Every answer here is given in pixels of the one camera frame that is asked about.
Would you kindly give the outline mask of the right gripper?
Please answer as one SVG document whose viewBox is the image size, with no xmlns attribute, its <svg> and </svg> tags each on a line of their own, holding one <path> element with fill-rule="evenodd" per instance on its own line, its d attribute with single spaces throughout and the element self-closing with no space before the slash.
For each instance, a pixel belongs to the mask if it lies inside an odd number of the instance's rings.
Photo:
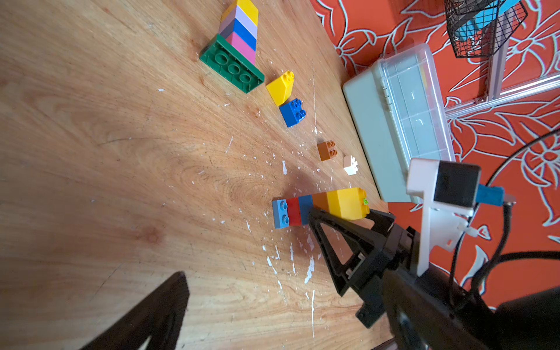
<svg viewBox="0 0 560 350">
<path fill-rule="evenodd" d="M 309 227 L 321 249 L 336 292 L 354 290 L 363 305 L 357 319 L 371 328 L 385 313 L 382 279 L 403 269 L 417 275 L 420 232 L 394 225 L 395 216 L 371 209 L 366 227 L 320 209 L 309 212 Z"/>
</svg>

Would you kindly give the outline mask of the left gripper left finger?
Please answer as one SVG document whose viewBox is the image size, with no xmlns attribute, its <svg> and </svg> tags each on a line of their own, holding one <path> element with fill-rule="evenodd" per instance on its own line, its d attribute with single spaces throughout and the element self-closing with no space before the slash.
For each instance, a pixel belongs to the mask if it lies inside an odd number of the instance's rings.
<svg viewBox="0 0 560 350">
<path fill-rule="evenodd" d="M 175 349 L 189 297 L 186 275 L 178 271 L 83 348 Z"/>
</svg>

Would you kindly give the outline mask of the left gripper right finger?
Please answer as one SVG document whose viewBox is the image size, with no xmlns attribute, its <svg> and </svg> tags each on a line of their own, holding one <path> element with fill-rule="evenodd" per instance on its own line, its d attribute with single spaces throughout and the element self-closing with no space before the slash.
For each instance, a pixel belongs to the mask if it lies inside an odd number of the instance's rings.
<svg viewBox="0 0 560 350">
<path fill-rule="evenodd" d="M 399 349 L 489 349 L 488 314 L 475 303 L 449 303 L 449 277 L 431 266 L 422 276 L 383 275 L 382 297 Z"/>
</svg>

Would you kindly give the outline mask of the white lego brick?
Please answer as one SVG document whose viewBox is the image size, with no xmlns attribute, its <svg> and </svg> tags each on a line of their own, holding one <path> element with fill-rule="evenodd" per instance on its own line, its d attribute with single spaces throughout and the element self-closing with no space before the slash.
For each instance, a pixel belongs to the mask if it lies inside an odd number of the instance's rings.
<svg viewBox="0 0 560 350">
<path fill-rule="evenodd" d="M 356 175 L 358 172 L 358 163 L 356 158 L 351 155 L 345 156 L 343 159 L 343 168 L 349 176 Z"/>
</svg>

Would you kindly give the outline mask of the teal blue lego brick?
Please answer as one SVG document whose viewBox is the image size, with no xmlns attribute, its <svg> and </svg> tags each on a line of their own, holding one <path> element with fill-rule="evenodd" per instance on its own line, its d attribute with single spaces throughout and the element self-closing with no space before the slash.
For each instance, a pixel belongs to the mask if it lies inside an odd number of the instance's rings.
<svg viewBox="0 0 560 350">
<path fill-rule="evenodd" d="M 300 208 L 301 224 L 309 224 L 309 212 L 314 207 L 313 198 L 311 195 L 305 195 L 298 198 Z"/>
</svg>

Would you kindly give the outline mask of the red lego brick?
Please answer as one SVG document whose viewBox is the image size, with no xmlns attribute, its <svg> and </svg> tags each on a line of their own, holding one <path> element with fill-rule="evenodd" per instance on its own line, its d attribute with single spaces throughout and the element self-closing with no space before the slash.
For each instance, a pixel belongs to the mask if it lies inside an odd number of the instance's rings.
<svg viewBox="0 0 560 350">
<path fill-rule="evenodd" d="M 299 197 L 289 198 L 287 202 L 287 214 L 290 221 L 290 226 L 302 226 L 302 216 L 300 211 Z"/>
</svg>

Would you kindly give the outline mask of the light blue long lego brick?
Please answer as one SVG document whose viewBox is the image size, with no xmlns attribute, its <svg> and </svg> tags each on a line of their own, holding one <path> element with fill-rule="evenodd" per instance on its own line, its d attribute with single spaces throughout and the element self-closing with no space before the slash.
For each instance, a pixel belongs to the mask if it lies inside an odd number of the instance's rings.
<svg viewBox="0 0 560 350">
<path fill-rule="evenodd" d="M 275 229 L 287 228 L 290 225 L 288 204 L 284 199 L 272 201 Z"/>
</svg>

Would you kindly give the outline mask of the brown sloped lego brick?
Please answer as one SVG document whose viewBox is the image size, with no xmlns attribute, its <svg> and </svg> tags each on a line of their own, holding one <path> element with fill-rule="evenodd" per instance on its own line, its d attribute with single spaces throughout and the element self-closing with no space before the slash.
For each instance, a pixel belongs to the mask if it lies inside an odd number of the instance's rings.
<svg viewBox="0 0 560 350">
<path fill-rule="evenodd" d="M 330 160 L 337 156 L 338 150 L 334 141 L 324 141 L 317 145 L 321 161 Z"/>
</svg>

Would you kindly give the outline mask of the dark green lego plate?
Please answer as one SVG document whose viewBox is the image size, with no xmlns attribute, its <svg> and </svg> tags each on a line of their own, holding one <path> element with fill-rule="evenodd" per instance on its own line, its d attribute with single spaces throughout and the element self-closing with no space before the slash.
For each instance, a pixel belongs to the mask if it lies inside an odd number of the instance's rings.
<svg viewBox="0 0 560 350">
<path fill-rule="evenodd" d="M 219 34 L 201 51 L 200 60 L 244 93 L 264 83 L 264 74 Z"/>
</svg>

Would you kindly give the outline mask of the pink lego brick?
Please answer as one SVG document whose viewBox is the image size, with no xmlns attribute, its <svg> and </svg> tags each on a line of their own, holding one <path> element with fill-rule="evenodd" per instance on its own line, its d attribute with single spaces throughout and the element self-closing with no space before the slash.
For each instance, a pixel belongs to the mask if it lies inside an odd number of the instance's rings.
<svg viewBox="0 0 560 350">
<path fill-rule="evenodd" d="M 230 34 L 226 41 L 232 45 L 240 54 L 243 55 L 249 62 L 255 65 L 256 51 L 252 49 L 237 33 Z"/>
</svg>

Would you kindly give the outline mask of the blue square lego brick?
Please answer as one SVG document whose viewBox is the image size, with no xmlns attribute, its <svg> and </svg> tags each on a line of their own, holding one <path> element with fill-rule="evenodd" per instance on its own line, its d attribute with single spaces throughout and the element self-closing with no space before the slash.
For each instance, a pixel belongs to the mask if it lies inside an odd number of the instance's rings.
<svg viewBox="0 0 560 350">
<path fill-rule="evenodd" d="M 237 19 L 221 27 L 219 34 L 235 48 L 247 47 L 252 51 L 257 49 L 256 37 Z"/>
</svg>

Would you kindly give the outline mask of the yellow sloped lego brick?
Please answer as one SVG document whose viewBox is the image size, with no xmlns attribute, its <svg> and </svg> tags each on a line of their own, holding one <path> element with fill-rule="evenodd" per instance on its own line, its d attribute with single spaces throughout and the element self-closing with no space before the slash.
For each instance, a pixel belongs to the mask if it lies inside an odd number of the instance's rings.
<svg viewBox="0 0 560 350">
<path fill-rule="evenodd" d="M 229 16 L 229 14 L 231 12 L 233 12 L 237 7 L 239 7 L 247 15 L 247 17 L 252 21 L 252 23 L 255 24 L 255 26 L 258 26 L 259 10 L 253 4 L 253 2 L 251 0 L 236 0 L 236 1 L 234 1 L 226 9 L 226 11 L 224 11 L 224 13 L 221 16 L 220 21 L 223 22 L 223 20 L 226 19 L 226 17 Z"/>
</svg>

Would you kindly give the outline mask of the lilac lego brick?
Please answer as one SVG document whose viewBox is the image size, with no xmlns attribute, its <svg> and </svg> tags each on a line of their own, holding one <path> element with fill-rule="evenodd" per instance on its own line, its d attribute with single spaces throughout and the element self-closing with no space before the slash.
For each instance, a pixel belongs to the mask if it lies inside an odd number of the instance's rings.
<svg viewBox="0 0 560 350">
<path fill-rule="evenodd" d="M 257 39 L 258 26 L 249 18 L 249 16 L 238 6 L 234 5 L 229 8 L 229 13 L 224 13 L 225 17 L 221 20 L 219 32 L 222 33 L 227 26 L 234 20 L 239 21 L 251 35 Z"/>
</svg>

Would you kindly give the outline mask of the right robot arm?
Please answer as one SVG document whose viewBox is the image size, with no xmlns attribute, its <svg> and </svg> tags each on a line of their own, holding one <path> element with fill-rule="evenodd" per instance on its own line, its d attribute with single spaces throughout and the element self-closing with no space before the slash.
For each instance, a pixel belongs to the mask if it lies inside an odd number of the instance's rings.
<svg viewBox="0 0 560 350">
<path fill-rule="evenodd" d="M 464 306 L 442 271 L 414 273 L 421 235 L 388 213 L 372 211 L 370 228 L 320 209 L 309 226 L 338 294 L 354 290 L 363 300 L 357 319 L 372 327 L 387 316 L 399 349 L 558 349 L 559 289 L 551 288 L 491 310 L 480 297 Z"/>
</svg>

